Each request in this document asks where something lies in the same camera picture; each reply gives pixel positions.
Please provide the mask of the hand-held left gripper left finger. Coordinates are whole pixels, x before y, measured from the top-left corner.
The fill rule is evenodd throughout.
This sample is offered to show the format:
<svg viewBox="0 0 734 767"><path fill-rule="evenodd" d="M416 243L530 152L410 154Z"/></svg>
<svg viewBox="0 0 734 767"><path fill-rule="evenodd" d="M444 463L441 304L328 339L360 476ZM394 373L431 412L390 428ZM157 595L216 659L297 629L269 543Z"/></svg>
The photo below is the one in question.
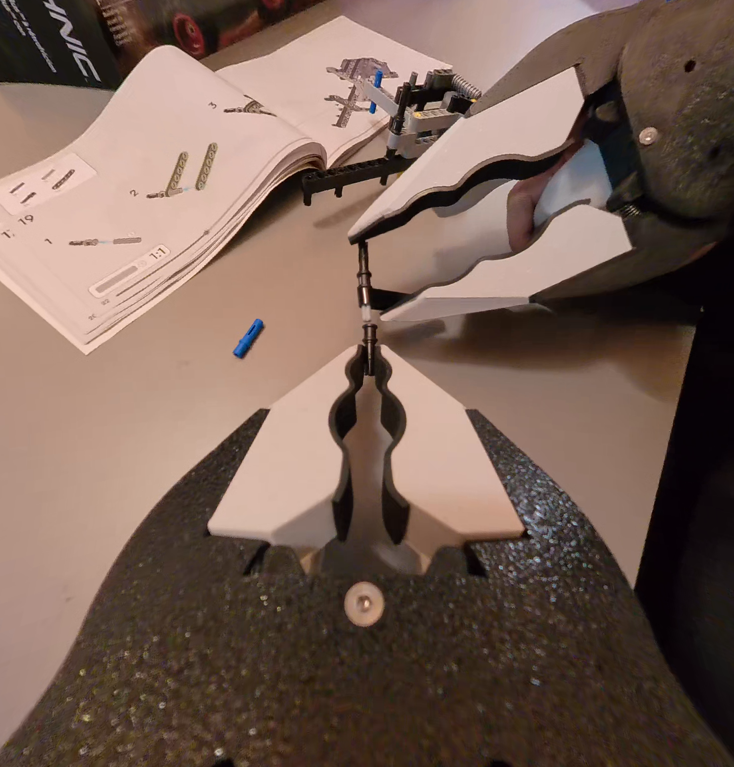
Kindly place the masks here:
<svg viewBox="0 0 734 767"><path fill-rule="evenodd" d="M345 436L357 420L364 348L354 345L276 400L208 522L212 536L292 549L326 571L352 523Z"/></svg>

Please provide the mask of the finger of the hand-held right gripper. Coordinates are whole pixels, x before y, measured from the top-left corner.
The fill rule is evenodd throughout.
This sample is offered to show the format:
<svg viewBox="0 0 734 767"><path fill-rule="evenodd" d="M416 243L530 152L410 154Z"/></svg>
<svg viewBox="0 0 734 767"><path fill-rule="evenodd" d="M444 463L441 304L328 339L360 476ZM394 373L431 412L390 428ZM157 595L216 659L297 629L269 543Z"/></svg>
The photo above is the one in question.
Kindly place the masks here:
<svg viewBox="0 0 734 767"><path fill-rule="evenodd" d="M530 244L513 250L506 242L504 209L485 199L447 218L440 249L446 263L464 266L455 278L412 294L372 287L372 310L385 322L420 322L521 308L631 250L623 219L587 202L549 216Z"/></svg>
<svg viewBox="0 0 734 767"><path fill-rule="evenodd" d="M443 244L508 244L506 193L519 183L537 192L526 244L581 210L614 218L601 150L587 128L613 81L614 68L574 64L499 101L487 92L364 212L349 243L436 216Z"/></svg>

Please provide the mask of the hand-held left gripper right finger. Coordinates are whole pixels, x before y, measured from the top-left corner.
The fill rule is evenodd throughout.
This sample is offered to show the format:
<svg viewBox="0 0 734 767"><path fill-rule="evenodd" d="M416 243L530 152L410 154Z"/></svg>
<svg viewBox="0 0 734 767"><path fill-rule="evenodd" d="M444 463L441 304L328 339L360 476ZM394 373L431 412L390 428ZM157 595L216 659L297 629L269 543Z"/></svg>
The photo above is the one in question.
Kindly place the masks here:
<svg viewBox="0 0 734 767"><path fill-rule="evenodd" d="M374 382L391 438L381 496L391 542L412 551L424 573L441 549L522 537L473 413L386 345Z"/></svg>

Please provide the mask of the grey black toy brick assembly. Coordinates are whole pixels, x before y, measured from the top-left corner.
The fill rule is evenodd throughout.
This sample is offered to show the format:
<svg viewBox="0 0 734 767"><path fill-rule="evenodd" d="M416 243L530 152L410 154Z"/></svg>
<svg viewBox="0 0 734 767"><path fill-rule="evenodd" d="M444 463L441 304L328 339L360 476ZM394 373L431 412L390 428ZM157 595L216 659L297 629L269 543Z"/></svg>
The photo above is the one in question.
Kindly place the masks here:
<svg viewBox="0 0 734 767"><path fill-rule="evenodd" d="M335 126L344 127L350 115L365 102L368 114L374 116L377 110L382 110L388 116L387 148L377 159L305 173L301 178L305 206L312 205L315 194L332 190L341 198L344 187L371 179L378 179L385 186L390 176L409 168L483 96L483 91L449 68L430 70L422 83L418 83L418 74L412 72L409 80L391 95L382 86L387 72L386 64L363 58L346 60L333 71L352 85L346 100L328 97L342 106Z"/></svg>

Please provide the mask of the blue connector pin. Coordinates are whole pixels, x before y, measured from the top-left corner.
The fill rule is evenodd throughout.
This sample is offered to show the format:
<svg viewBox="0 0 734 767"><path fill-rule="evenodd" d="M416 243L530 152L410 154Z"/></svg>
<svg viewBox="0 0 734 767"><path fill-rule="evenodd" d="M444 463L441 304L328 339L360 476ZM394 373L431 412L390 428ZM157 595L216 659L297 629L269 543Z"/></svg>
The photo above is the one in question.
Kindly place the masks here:
<svg viewBox="0 0 734 767"><path fill-rule="evenodd" d="M237 359L244 359L253 345L256 343L258 336L265 328L265 324L262 319L257 318L249 326L248 330L239 339L237 346L233 349L233 356Z"/></svg>

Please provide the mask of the black long axle pin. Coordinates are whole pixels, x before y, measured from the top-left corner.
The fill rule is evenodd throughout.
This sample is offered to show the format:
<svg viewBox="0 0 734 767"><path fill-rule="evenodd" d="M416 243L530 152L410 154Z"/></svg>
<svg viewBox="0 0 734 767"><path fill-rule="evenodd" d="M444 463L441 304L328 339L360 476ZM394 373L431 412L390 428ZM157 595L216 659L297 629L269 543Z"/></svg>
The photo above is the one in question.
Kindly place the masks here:
<svg viewBox="0 0 734 767"><path fill-rule="evenodd" d="M361 241L358 244L358 306L360 308L365 332L376 333L376 325L372 320L372 273L369 269L368 244Z"/></svg>

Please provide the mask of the person's right hand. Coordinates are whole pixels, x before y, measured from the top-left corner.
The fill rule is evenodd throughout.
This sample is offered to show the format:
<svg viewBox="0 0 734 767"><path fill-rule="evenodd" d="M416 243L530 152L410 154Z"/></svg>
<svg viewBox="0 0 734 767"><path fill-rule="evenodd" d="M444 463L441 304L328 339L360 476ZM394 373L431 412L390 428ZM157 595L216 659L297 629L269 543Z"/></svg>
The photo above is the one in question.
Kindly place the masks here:
<svg viewBox="0 0 734 767"><path fill-rule="evenodd" d="M541 174L518 181L506 199L506 228L512 252L528 247L534 232L536 206L547 187L551 176Z"/></svg>

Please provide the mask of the open instruction booklet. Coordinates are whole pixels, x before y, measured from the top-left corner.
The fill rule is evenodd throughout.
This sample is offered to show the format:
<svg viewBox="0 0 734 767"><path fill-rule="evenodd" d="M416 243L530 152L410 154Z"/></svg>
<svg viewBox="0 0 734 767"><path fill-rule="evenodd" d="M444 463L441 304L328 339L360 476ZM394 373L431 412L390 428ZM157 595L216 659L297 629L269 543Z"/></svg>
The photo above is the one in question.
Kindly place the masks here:
<svg viewBox="0 0 734 767"><path fill-rule="evenodd" d="M367 83L451 65L339 16L213 72L163 46L64 149L0 179L0 282L89 354L198 273L275 187L388 125Z"/></svg>

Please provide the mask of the black toy set box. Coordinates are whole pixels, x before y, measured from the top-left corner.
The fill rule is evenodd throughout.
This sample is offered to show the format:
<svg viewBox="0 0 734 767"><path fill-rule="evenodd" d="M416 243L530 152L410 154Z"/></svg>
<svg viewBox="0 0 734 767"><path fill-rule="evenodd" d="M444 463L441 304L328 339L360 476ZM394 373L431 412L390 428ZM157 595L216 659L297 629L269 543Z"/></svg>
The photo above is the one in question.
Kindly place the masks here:
<svg viewBox="0 0 734 767"><path fill-rule="evenodd" d="M0 1L0 83L115 90L150 51L197 60L316 1Z"/></svg>

